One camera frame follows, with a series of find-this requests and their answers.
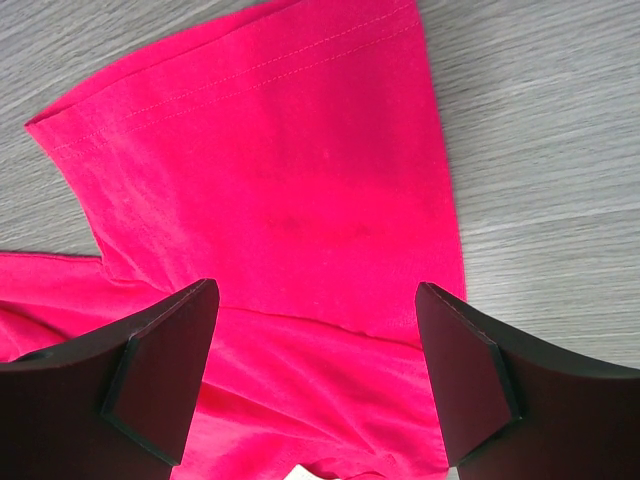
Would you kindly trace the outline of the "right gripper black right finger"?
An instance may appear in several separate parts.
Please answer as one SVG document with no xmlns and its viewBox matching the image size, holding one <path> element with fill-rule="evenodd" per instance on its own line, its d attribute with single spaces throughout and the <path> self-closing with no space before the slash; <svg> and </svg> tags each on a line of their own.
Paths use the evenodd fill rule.
<svg viewBox="0 0 640 480">
<path fill-rule="evenodd" d="M 433 283 L 418 287 L 416 311 L 460 478 L 638 478 L 637 369 L 541 340 Z"/>
</svg>

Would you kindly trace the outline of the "red t shirt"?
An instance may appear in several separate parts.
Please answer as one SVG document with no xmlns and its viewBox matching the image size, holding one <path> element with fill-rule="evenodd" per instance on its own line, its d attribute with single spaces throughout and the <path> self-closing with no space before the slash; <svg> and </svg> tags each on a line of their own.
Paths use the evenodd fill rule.
<svg viewBox="0 0 640 480">
<path fill-rule="evenodd" d="M 265 2 L 120 59 L 26 129 L 100 253 L 2 255 L 3 360 L 212 278 L 175 478 L 446 476 L 415 293 L 465 281 L 415 2 Z"/>
</svg>

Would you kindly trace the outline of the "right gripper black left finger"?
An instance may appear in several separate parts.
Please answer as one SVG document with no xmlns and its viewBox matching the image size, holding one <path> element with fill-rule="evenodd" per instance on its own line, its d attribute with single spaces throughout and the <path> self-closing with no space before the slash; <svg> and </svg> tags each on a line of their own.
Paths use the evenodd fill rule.
<svg viewBox="0 0 640 480">
<path fill-rule="evenodd" d="M 5 479 L 167 479 L 183 458 L 219 307 L 203 279 L 1 366 Z"/>
</svg>

